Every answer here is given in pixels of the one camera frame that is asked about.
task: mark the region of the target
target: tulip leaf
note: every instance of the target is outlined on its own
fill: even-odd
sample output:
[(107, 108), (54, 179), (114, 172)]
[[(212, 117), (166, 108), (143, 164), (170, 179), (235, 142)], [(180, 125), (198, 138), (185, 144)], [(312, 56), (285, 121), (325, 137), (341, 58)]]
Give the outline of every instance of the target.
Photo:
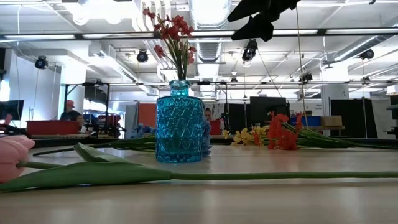
[(79, 156), (86, 162), (130, 162), (118, 156), (101, 152), (93, 147), (78, 143), (73, 147)]
[(170, 172), (130, 162), (79, 162), (41, 170), (0, 184), (0, 192), (81, 184), (116, 185), (170, 180)]

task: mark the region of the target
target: vase neck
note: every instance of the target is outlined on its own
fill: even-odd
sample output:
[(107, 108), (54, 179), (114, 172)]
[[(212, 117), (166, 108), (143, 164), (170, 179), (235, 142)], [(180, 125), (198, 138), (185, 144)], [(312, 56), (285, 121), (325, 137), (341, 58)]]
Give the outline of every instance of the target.
[(172, 96), (189, 96), (189, 81), (186, 80), (173, 80), (169, 83), (171, 87), (170, 94)]

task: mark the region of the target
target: blue glass vase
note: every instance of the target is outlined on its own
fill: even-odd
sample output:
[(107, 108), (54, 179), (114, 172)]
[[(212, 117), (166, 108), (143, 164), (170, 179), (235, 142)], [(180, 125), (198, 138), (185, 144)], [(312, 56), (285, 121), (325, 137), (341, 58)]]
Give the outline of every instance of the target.
[(171, 96), (156, 103), (156, 159), (159, 162), (196, 162), (202, 159), (203, 102), (188, 95), (186, 80), (170, 82)]

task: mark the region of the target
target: computer monitor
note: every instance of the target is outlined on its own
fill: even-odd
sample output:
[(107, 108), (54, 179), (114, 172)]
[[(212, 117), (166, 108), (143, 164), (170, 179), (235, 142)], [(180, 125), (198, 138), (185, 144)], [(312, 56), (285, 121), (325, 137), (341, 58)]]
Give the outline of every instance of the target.
[(0, 102), (0, 120), (5, 120), (7, 114), (12, 116), (12, 120), (20, 121), (22, 110), (24, 109), (24, 100), (9, 100)]
[(252, 96), (250, 97), (250, 119), (252, 123), (261, 123), (271, 121), (269, 112), (277, 114), (284, 114), (289, 116), (289, 104), (286, 103), (286, 98), (282, 97), (263, 97)]

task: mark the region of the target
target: wooden table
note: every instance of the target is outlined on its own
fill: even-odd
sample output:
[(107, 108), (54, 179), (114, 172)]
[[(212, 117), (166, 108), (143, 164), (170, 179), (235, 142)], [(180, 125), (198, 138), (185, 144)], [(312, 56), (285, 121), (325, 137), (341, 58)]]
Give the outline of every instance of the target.
[[(211, 157), (194, 164), (160, 164), (153, 154), (105, 151), (150, 167), (191, 173), (398, 170), (398, 152), (375, 149), (214, 146)], [(31, 160), (81, 161), (74, 152)], [(165, 181), (0, 194), (0, 223), (390, 224), (398, 223), (397, 206), (395, 179)]]

